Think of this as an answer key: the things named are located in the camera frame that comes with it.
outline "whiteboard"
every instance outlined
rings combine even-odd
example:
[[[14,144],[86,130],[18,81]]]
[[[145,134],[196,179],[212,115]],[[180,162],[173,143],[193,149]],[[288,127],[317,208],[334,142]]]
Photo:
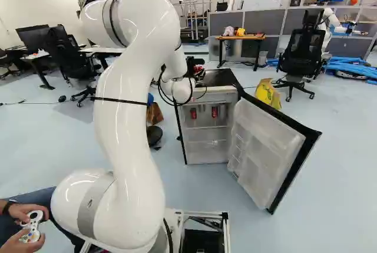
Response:
[[[254,11],[262,9],[276,9],[283,5],[283,0],[243,0],[242,10]]]

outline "cubicle partition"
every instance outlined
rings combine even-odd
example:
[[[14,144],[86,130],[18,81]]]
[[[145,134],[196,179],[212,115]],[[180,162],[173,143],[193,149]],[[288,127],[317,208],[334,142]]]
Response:
[[[268,51],[268,58],[275,58],[285,50],[293,29],[302,27],[305,10],[315,11],[324,6],[298,6],[286,9],[268,9],[259,11],[221,11],[209,15],[209,58],[219,59],[219,41],[227,26],[242,27],[246,32],[266,34],[261,51]],[[369,34],[360,36],[336,35],[327,47],[327,51],[340,57],[361,57],[366,59],[377,37],[377,8],[372,6],[332,6],[340,22],[357,22],[356,30]],[[230,61],[254,61],[256,56],[253,41],[226,41],[223,52]]]

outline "fridge door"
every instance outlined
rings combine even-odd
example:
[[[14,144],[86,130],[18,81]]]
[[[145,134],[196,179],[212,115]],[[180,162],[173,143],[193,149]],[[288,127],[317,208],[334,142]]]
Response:
[[[235,106],[228,170],[260,209],[273,214],[321,132],[249,94]]]

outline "game controller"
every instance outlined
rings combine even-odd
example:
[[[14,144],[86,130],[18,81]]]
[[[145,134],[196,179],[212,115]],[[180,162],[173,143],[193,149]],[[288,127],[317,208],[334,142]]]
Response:
[[[21,222],[20,225],[24,229],[30,229],[28,234],[23,235],[19,240],[23,243],[37,242],[41,237],[41,233],[38,230],[39,223],[43,220],[43,211],[37,210],[28,213],[30,221],[28,223]]]

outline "wristwatch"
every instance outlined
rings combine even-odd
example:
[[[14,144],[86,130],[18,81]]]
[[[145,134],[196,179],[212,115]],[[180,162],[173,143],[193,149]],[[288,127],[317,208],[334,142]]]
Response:
[[[10,206],[12,206],[13,204],[17,204],[17,202],[15,202],[15,201],[8,201],[8,203],[6,203],[5,204],[5,206],[4,206],[4,208],[3,208],[3,210],[2,210],[2,215],[7,215],[7,216],[9,216],[10,214],[9,214],[9,208],[10,208]]]

